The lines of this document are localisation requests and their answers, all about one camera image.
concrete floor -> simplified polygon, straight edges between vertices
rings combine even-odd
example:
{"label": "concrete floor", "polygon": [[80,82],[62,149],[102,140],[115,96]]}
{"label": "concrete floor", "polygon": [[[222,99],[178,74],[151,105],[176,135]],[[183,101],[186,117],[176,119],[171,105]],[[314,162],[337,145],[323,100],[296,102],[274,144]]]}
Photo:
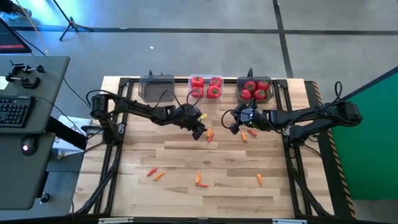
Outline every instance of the concrete floor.
{"label": "concrete floor", "polygon": [[[50,0],[20,0],[33,11],[41,27],[67,23]],[[68,16],[97,28],[209,28],[278,29],[272,0],[58,0]],[[279,0],[284,29],[288,30],[398,30],[396,0]],[[25,20],[10,26],[30,26]],[[44,49],[39,36],[19,31]],[[99,88],[105,75],[222,74],[287,76],[278,34],[182,34],[137,32],[41,32],[50,55],[71,57],[66,74],[81,96]],[[318,83],[323,101],[331,101],[334,83],[343,83],[343,95],[397,66],[398,35],[286,35],[295,78]],[[63,85],[56,102],[69,116],[89,118],[87,107]],[[53,116],[60,113],[53,111]],[[53,173],[46,190],[52,205],[36,203],[25,212],[0,212],[0,219],[66,214],[76,184],[81,157],[52,159]],[[67,182],[61,189],[57,183]],[[397,202],[354,202],[359,219],[397,222]]]}

camera stand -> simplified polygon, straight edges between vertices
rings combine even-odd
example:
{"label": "camera stand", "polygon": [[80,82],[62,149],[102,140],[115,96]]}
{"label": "camera stand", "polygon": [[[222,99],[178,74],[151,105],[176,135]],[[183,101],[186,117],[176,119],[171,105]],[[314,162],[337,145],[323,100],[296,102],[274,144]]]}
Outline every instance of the camera stand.
{"label": "camera stand", "polygon": [[93,32],[94,30],[92,28],[89,27],[85,27],[85,26],[81,26],[79,24],[76,24],[75,21],[73,20],[72,16],[71,17],[67,17],[67,15],[65,15],[65,13],[63,12],[63,10],[61,9],[61,7],[58,5],[56,0],[53,0],[53,2],[55,3],[55,5],[57,5],[58,9],[61,11],[62,15],[64,16],[64,18],[68,21],[68,26],[67,28],[63,31],[61,37],[60,37],[60,41],[62,41],[63,36],[65,36],[65,34],[70,30],[70,28],[75,29],[76,32],[79,32],[78,28],[82,28],[82,29],[86,29],[90,32]]}

monitor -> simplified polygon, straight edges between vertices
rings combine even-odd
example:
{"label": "monitor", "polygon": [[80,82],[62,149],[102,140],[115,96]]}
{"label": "monitor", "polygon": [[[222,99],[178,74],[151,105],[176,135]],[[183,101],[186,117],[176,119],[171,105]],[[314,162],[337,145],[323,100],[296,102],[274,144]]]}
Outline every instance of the monitor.
{"label": "monitor", "polygon": [[0,54],[31,53],[25,42],[0,19]]}

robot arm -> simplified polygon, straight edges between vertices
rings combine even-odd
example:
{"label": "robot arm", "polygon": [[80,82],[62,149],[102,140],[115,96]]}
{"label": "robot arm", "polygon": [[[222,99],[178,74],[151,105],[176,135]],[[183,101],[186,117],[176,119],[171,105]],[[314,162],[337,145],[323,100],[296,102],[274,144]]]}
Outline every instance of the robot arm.
{"label": "robot arm", "polygon": [[[111,112],[108,112],[109,100],[113,100],[115,103],[115,109]],[[188,131],[192,130],[192,136],[195,140],[199,139],[201,134],[206,131],[205,125],[198,120],[202,115],[200,110],[188,103],[178,108],[174,105],[151,107],[125,97],[97,94],[91,99],[90,115],[97,119],[103,128],[103,142],[105,144],[115,145],[120,142],[119,128],[117,124],[112,122],[111,118],[116,114],[125,112],[148,118],[160,126],[174,124],[186,128]]]}
{"label": "robot arm", "polygon": [[[302,146],[311,134],[339,125],[356,126],[362,121],[358,107],[346,101],[338,101],[315,108],[305,108],[291,112],[283,110],[263,110],[259,112],[256,109],[255,100],[252,100],[249,105],[238,105],[231,112],[235,119],[235,123],[229,126],[231,132],[236,134],[240,125],[260,129],[261,131],[282,129],[281,134],[289,136],[290,143]],[[314,122],[304,126],[293,124],[310,120],[314,120]]]}

plastic container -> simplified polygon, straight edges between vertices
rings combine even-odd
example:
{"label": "plastic container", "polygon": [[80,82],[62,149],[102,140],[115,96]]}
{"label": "plastic container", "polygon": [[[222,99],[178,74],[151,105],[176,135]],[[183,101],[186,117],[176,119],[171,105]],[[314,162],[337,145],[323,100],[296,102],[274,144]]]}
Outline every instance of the plastic container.
{"label": "plastic container", "polygon": [[253,76],[253,69],[250,68],[249,73],[247,75],[247,77],[239,77],[236,80],[236,97],[238,99],[238,103],[249,103],[250,100],[245,100],[241,98],[241,92],[242,90],[244,90],[243,86],[247,81],[254,81],[256,83],[257,86],[257,82],[258,81],[267,81],[269,83],[269,88],[266,91],[267,93],[267,97],[265,100],[256,100],[256,103],[267,103],[272,97],[274,97],[275,93],[274,93],[274,89],[271,83],[271,78],[269,77],[254,77]]}
{"label": "plastic container", "polygon": [[138,95],[146,103],[158,102],[160,96],[167,91],[160,102],[173,102],[174,100],[174,76],[173,75],[143,75],[139,79]]}
{"label": "plastic container", "polygon": [[[224,78],[222,75],[190,75],[188,78],[188,93],[189,94],[192,91],[192,85],[191,85],[191,79],[194,77],[202,77],[203,80],[205,81],[205,86],[203,87],[203,100],[208,100],[208,101],[219,101],[223,97],[223,89],[224,89]],[[221,94],[220,97],[218,98],[208,98],[207,96],[207,89],[210,86],[210,80],[211,78],[216,77],[216,78],[221,78]],[[193,97],[192,94],[189,96],[189,98],[194,98],[197,100],[197,98]]]}

